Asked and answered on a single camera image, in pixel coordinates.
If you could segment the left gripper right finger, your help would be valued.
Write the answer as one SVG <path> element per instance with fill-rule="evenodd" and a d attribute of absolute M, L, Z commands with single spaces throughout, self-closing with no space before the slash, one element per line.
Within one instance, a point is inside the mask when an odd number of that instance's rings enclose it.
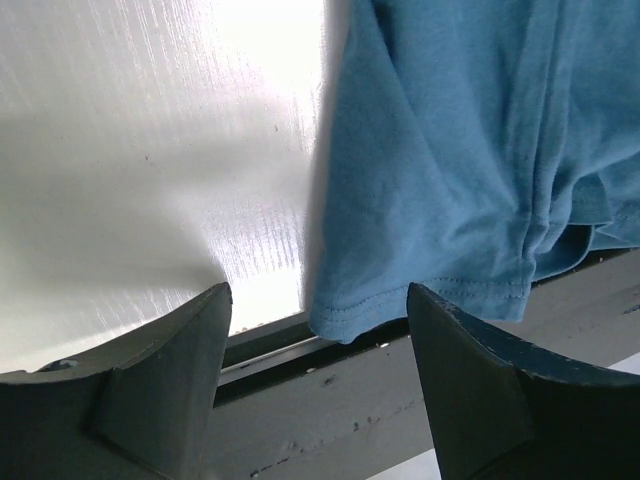
<path fill-rule="evenodd" d="M 638 376 L 543 349 L 420 284 L 407 314 L 442 478 L 638 478 Z"/>

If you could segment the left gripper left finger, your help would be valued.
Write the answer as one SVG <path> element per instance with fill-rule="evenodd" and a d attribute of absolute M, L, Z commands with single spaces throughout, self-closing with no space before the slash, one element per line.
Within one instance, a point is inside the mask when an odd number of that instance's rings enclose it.
<path fill-rule="evenodd" d="M 228 284 L 92 349 L 1 377 L 5 479 L 197 479 Z"/>

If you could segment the dark blue t shirt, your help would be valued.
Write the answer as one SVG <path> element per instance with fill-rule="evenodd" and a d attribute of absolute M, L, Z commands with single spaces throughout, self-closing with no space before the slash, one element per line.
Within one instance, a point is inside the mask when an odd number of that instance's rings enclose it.
<path fill-rule="evenodd" d="M 355 1 L 310 305 L 349 343 L 420 283 L 489 321 L 639 244 L 635 1 Z"/>

